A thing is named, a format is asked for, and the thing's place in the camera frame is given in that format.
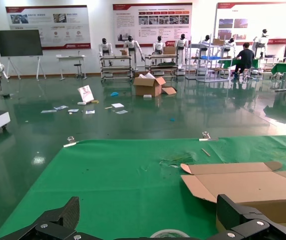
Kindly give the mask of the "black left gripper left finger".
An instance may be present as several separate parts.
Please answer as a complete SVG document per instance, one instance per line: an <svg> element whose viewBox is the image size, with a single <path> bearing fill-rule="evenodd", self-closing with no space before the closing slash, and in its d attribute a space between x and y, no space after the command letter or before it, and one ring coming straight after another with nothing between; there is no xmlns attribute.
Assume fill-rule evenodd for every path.
<svg viewBox="0 0 286 240"><path fill-rule="evenodd" d="M80 220L79 197L61 208L43 212L32 224L1 237L2 240L81 240L76 227Z"/></svg>

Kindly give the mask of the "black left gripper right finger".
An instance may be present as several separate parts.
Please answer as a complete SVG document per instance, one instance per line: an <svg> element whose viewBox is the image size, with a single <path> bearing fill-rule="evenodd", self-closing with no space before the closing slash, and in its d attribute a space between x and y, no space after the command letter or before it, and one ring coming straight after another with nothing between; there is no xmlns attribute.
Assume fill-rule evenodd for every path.
<svg viewBox="0 0 286 240"><path fill-rule="evenodd" d="M219 194L216 201L217 220L225 231L210 240L286 240L286 227L267 218L253 207L233 202L227 195Z"/></svg>

